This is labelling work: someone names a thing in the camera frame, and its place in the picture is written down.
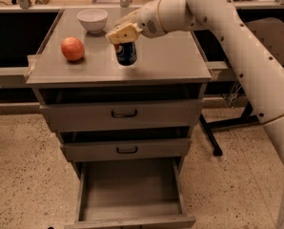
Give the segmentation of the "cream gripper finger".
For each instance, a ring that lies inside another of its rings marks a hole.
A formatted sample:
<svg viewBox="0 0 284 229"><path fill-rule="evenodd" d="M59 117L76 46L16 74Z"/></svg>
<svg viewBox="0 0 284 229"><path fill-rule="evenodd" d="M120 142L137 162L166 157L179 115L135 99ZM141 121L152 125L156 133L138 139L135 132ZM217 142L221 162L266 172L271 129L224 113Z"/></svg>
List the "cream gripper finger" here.
<svg viewBox="0 0 284 229"><path fill-rule="evenodd" d="M137 22L137 19L136 19L137 14L138 14L138 10L134 10L134 11L130 12L129 14L118 19L115 23L115 26L120 26L122 24L136 23Z"/></svg>
<svg viewBox="0 0 284 229"><path fill-rule="evenodd" d="M135 42L143 30L133 22L116 25L106 34L106 38L113 45Z"/></svg>

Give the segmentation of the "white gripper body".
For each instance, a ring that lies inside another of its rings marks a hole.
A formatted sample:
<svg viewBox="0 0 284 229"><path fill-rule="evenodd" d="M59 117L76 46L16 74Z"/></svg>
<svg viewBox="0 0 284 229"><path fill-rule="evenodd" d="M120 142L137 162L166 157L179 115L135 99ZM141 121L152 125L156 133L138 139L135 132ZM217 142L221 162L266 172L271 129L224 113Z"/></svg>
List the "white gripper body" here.
<svg viewBox="0 0 284 229"><path fill-rule="evenodd" d="M142 34L148 38L155 38L166 34L159 18L161 0L153 0L143 5L137 12L136 22Z"/></svg>

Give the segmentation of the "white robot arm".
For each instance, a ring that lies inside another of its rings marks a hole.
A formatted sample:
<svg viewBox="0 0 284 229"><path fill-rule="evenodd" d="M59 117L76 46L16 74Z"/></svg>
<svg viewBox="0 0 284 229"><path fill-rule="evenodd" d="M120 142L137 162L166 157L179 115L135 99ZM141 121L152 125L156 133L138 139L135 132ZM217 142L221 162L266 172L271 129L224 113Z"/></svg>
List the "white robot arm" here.
<svg viewBox="0 0 284 229"><path fill-rule="evenodd" d="M245 26L233 0L154 0L121 18L106 37L121 45L139 35L155 38L199 29L219 41L284 165L284 68ZM276 229L284 229L284 192Z"/></svg>

